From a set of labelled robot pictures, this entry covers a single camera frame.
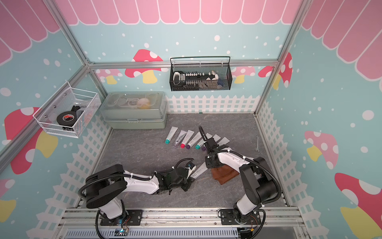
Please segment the purple cap toothpaste tube top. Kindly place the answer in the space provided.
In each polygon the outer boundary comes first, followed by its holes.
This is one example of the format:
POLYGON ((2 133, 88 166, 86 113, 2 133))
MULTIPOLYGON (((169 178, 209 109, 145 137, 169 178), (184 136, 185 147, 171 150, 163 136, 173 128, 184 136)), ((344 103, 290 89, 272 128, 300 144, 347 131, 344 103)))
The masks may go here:
POLYGON ((198 143, 201 140, 201 133, 198 132, 186 145, 186 149, 190 149, 193 145, 198 143))

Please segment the red cap toothpaste tube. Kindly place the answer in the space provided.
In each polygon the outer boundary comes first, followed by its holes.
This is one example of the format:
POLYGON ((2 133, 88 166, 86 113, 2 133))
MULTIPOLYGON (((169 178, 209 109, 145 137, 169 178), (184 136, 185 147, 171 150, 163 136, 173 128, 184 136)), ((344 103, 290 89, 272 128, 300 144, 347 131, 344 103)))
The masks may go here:
POLYGON ((190 141, 190 138, 193 136, 193 134, 194 134, 194 131, 192 131, 192 130, 187 131, 187 133, 186 133, 186 135, 185 135, 185 137, 181 143, 181 148, 186 147, 187 143, 190 141))

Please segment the purple cap toothpaste tube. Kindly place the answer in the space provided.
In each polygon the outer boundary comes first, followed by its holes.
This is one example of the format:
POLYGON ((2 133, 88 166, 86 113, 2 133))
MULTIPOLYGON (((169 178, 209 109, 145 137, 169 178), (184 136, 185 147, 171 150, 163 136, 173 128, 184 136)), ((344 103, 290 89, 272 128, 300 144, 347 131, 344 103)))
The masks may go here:
MULTIPOLYGON (((215 140, 215 142, 218 142, 221 139, 221 137, 218 136, 217 134, 215 134, 213 136, 213 139, 215 140)), ((204 144, 201 149, 202 149, 202 151, 206 151, 207 150, 206 145, 204 144)))
POLYGON ((201 133, 198 132, 186 145, 186 149, 190 149, 193 145, 198 143, 201 140, 201 133))

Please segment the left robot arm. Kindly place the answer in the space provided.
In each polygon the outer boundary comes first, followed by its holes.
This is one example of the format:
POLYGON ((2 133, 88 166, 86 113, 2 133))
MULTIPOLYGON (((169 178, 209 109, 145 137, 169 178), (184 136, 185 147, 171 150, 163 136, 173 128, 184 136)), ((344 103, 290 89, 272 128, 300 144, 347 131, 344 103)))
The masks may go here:
POLYGON ((187 191, 193 182, 191 175, 196 170, 193 158, 179 160, 171 169, 155 171, 151 175, 139 175, 113 165, 90 175, 78 195, 85 199, 86 208, 98 209, 103 218, 110 221, 128 218, 122 200, 117 196, 123 192, 139 192, 149 195, 171 193, 173 189, 187 191))

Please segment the brown microfiber cloth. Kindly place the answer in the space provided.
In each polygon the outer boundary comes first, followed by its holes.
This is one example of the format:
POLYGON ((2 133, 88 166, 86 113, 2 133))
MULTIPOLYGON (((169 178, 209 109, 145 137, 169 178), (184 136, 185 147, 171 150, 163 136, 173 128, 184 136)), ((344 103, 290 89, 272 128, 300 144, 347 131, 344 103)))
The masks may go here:
POLYGON ((239 175, 239 172, 228 165, 211 169, 212 177, 223 185, 239 175))

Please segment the dark cap toothpaste tube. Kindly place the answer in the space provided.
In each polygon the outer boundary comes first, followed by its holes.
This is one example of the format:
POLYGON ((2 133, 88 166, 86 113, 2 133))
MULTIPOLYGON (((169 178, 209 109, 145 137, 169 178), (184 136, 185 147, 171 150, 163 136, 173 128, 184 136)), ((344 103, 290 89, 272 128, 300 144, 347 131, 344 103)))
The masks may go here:
POLYGON ((227 143, 229 143, 229 142, 230 142, 230 140, 227 139, 226 137, 224 137, 223 139, 221 139, 221 140, 219 141, 218 145, 225 145, 225 144, 227 144, 227 143))
POLYGON ((199 176, 201 176, 204 172, 208 170, 206 163, 204 162, 192 175, 191 178, 197 179, 199 176))

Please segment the teal cap toothpaste tube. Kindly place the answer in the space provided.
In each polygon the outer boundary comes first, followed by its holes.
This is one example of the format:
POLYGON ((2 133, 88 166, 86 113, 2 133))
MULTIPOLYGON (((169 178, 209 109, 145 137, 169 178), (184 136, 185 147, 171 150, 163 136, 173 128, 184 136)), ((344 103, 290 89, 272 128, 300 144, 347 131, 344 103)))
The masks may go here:
MULTIPOLYGON (((209 133, 207 133, 207 134, 206 134, 206 137, 207 137, 207 139, 209 139, 209 138, 212 137, 212 135, 209 134, 209 133)), ((198 144, 196 145, 196 149, 200 149, 201 147, 203 147, 204 144, 205 144, 205 140, 202 138, 202 139, 198 142, 198 144)))
POLYGON ((165 144, 169 144, 171 142, 171 139, 173 138, 173 136, 175 135, 176 131, 178 130, 178 127, 171 127, 167 137, 166 137, 166 140, 165 140, 165 144))

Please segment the silver foil toothpaste tube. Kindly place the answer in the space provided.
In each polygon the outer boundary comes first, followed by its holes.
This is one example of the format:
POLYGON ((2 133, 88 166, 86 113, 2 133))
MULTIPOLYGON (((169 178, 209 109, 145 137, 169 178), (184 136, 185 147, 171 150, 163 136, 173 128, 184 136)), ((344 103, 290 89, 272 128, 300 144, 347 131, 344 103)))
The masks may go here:
POLYGON ((180 133, 178 134, 178 136, 177 136, 173 146, 174 147, 180 146, 180 144, 182 143, 182 141, 183 141, 184 137, 186 136, 186 134, 187 134, 187 131, 181 130, 180 133))

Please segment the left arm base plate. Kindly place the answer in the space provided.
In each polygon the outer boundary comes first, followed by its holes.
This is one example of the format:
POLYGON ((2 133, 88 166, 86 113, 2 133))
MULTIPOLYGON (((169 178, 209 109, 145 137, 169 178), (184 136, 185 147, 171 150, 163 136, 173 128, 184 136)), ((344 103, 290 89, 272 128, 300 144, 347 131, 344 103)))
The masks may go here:
POLYGON ((106 216, 102 216, 101 226, 139 226, 143 210, 125 210, 125 213, 115 219, 108 219, 106 216))

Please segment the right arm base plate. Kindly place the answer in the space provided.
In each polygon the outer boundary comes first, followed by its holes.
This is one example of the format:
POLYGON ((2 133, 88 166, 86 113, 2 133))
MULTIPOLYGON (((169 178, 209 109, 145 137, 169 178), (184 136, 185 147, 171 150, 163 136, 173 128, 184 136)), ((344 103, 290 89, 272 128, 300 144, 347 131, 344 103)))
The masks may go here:
POLYGON ((222 225, 255 225, 261 224, 261 218, 258 213, 251 211, 243 215, 238 209, 219 209, 218 217, 222 225))

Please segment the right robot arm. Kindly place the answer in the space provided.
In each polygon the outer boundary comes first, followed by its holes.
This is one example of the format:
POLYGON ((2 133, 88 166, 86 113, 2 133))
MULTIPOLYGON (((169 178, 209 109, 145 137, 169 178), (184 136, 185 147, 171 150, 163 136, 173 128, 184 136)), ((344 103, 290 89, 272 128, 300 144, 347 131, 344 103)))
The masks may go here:
POLYGON ((233 216, 237 223, 247 222, 263 205, 275 202, 281 197, 281 185, 264 158, 253 159, 233 151, 226 145, 219 146, 212 137, 207 137, 202 126, 199 126, 199 131, 207 150, 206 168, 214 169, 227 165, 241 176, 245 194, 233 207, 233 216))

